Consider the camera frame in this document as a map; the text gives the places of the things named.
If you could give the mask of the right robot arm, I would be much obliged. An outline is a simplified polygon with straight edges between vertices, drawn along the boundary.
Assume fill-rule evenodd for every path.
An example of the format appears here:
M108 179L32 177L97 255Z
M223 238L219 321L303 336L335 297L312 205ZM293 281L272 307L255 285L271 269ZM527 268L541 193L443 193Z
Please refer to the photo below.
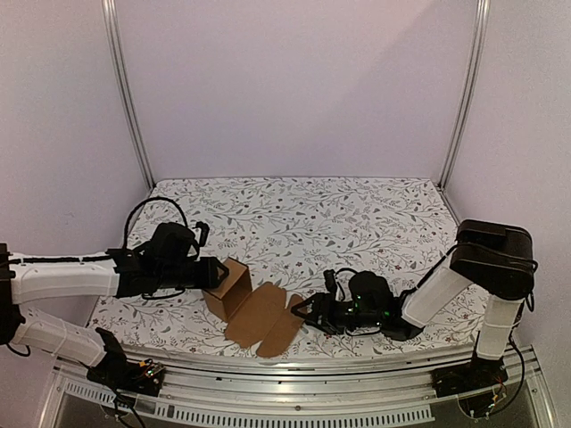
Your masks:
M337 271L324 273L325 292L292 306L293 315L329 335L364 330L397 342L420 335L432 319L467 288L485 290L489 300L475 344L475 358L461 381L479 389L494 377L523 305L534 305L533 238L524 228L474 219L460 223L455 243L414 287L395 295L371 271L351 272L350 299L338 300Z

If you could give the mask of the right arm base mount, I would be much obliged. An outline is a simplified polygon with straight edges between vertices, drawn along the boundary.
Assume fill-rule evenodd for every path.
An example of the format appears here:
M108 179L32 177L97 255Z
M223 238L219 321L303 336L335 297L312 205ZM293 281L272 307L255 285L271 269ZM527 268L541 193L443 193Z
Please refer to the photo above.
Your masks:
M503 357L479 357L474 350L468 362L436 368L430 372L438 398L489 388L508 380Z

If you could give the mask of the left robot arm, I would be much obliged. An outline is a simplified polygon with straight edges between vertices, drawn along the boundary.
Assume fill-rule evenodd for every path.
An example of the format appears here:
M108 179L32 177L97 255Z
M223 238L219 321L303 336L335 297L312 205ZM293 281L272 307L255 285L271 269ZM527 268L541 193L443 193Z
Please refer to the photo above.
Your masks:
M87 256L26 257L1 247L1 343L38 348L96 368L114 387L132 380L132 367L115 336L90 330L21 305L73 296L141 296L159 290L175 296L191 290L213 290L228 277L215 257L202 257L209 228L169 222L159 224L150 240L130 249L123 245Z

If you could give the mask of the brown cardboard box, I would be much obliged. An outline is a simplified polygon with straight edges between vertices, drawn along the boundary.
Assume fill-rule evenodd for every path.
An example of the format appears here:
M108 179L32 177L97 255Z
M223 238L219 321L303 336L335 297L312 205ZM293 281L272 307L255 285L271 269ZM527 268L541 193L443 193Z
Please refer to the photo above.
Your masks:
M227 323L224 337L241 349L256 346L259 358L276 358L284 354L302 327L303 320L291 312L302 296L271 282L252 287L250 269L228 258L228 278L216 289L203 290L212 315Z

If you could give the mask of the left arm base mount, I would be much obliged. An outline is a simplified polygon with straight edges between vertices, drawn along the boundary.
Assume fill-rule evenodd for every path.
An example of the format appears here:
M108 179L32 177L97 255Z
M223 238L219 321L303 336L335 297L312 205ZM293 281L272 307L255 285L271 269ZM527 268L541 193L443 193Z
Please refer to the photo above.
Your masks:
M158 397L165 376L165 366L151 358L129 362L115 336L101 327L95 331L103 339L103 359L87 370L87 379L110 390L130 391Z

